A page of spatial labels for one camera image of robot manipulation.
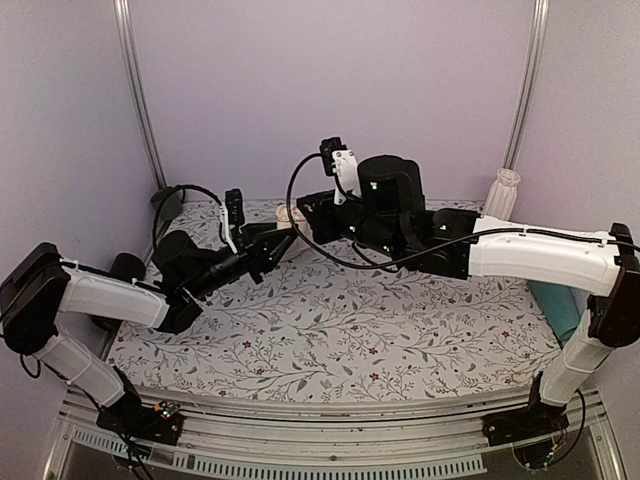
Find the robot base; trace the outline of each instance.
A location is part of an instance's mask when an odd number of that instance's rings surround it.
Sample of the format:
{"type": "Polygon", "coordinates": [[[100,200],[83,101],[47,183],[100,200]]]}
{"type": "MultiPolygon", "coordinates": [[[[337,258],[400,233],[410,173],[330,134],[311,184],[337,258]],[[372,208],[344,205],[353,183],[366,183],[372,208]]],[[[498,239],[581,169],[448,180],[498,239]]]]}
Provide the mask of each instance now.
{"type": "Polygon", "coordinates": [[[540,373],[533,381],[526,407],[493,413],[482,419],[482,433],[489,440],[489,445],[493,447],[549,435],[569,426],[564,407],[552,407],[540,401],[541,379],[540,373]]]}
{"type": "Polygon", "coordinates": [[[96,425],[124,437],[177,445],[184,417],[176,403],[160,402],[153,407],[142,405],[140,396],[129,379],[114,368],[124,386],[124,395],[109,407],[99,408],[96,425]]]}

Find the leaf pattern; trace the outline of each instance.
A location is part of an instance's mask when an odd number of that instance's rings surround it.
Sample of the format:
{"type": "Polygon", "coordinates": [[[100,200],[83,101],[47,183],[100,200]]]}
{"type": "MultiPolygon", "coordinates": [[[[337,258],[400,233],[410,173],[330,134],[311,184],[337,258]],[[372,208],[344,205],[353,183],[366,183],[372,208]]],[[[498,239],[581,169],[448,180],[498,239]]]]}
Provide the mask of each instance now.
{"type": "MultiPolygon", "coordinates": [[[[280,203],[245,202],[247,222],[273,220],[280,203]]],[[[429,205],[443,207],[482,204],[429,205]]],[[[216,217],[211,203],[187,203],[171,229],[219,248],[216,217]]],[[[325,248],[359,261],[347,242],[325,248]]],[[[157,278],[153,267],[149,277],[157,278]]],[[[159,389],[382,402],[524,386],[559,352],[523,280],[345,270],[310,250],[262,284],[243,277],[201,306],[203,314],[178,335],[123,324],[108,361],[134,383],[159,389]]]]}

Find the lavender wall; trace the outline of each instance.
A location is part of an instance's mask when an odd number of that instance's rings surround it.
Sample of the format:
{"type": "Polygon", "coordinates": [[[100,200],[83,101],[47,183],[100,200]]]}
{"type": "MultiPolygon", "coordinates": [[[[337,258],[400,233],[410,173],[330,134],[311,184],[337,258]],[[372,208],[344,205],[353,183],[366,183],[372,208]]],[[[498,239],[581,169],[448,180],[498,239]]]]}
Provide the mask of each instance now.
{"type": "MultiPolygon", "coordinates": [[[[517,169],[516,220],[563,228],[627,223],[640,242],[640,4],[552,2],[517,169]]],[[[640,345],[614,352],[601,389],[629,478],[640,478],[640,345]]]]}
{"type": "MultiPolygon", "coordinates": [[[[333,135],[419,161],[431,198],[484,199],[502,165],[533,1],[131,3],[174,182],[282,198],[333,135]]],[[[321,171],[298,191],[331,188],[321,171]]]]}
{"type": "MultiPolygon", "coordinates": [[[[0,278],[44,240],[100,267],[141,254],[154,187],[112,2],[4,2],[0,58],[0,278]]],[[[99,343],[88,322],[69,326],[99,343]]],[[[64,391],[48,371],[29,379],[2,345],[0,478],[42,478],[64,391]]]]}

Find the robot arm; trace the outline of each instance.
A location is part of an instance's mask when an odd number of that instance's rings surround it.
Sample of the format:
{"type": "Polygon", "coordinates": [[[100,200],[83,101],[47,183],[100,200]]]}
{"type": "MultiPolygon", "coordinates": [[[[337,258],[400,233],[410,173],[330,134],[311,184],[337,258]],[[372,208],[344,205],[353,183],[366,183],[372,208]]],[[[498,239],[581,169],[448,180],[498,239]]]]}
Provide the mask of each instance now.
{"type": "Polygon", "coordinates": [[[295,233],[277,230],[275,223],[244,225],[237,190],[228,192],[226,203],[225,210],[231,211],[223,222],[228,246],[205,250],[183,231],[166,235],[152,257],[163,276],[154,286],[118,280],[62,258],[55,245],[39,245],[0,285],[5,343],[16,353],[33,355],[91,395],[101,407],[100,427],[175,445],[183,421],[178,406],[144,407],[126,376],[56,325],[56,316],[80,312],[180,333],[202,313],[194,297],[203,299],[245,273],[260,283],[295,233]]]}
{"type": "Polygon", "coordinates": [[[319,156],[336,189],[297,200],[316,244],[345,238],[410,270],[460,279],[510,276],[591,294],[574,336],[535,379],[527,407],[485,418],[490,444],[566,428],[564,410],[576,389],[614,348],[640,337],[640,264],[625,225],[581,233],[465,210],[427,211],[415,162],[381,155],[358,164],[339,138],[323,141],[319,156]]]}

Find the metal pole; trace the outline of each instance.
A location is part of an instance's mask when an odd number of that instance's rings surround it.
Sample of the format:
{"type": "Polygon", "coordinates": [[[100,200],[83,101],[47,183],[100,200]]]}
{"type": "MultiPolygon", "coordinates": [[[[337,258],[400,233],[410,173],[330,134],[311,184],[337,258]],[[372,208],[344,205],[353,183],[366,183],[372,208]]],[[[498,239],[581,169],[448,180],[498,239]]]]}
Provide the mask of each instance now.
{"type": "Polygon", "coordinates": [[[504,159],[504,168],[513,170],[518,159],[520,143],[526,126],[529,105],[533,95],[533,87],[538,76],[540,59],[542,57],[542,47],[547,26],[547,15],[549,12],[549,0],[536,0],[533,10],[533,21],[531,24],[531,36],[529,37],[529,51],[525,67],[522,88],[520,90],[520,100],[518,110],[509,139],[509,146],[504,159]]]}
{"type": "Polygon", "coordinates": [[[114,0],[116,10],[116,20],[118,24],[118,33],[120,35],[120,45],[122,47],[122,56],[124,59],[131,94],[133,96],[133,104],[138,114],[138,124],[144,141],[147,159],[154,181],[158,190],[167,186],[167,179],[164,175],[162,163],[160,162],[160,154],[158,153],[158,145],[153,134],[151,126],[151,117],[147,108],[147,102],[142,87],[142,79],[140,77],[140,67],[138,65],[138,57],[136,54],[136,45],[133,38],[133,27],[131,25],[131,14],[129,11],[128,0],[114,0]]]}

